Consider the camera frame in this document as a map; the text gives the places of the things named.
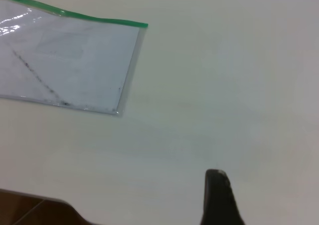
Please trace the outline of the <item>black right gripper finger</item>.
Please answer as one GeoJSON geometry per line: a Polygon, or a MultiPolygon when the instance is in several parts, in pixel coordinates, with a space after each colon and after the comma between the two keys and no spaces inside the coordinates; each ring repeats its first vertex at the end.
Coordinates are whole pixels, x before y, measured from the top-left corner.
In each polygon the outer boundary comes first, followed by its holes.
{"type": "Polygon", "coordinates": [[[227,174],[218,169],[205,173],[202,225],[244,225],[227,174]]]}

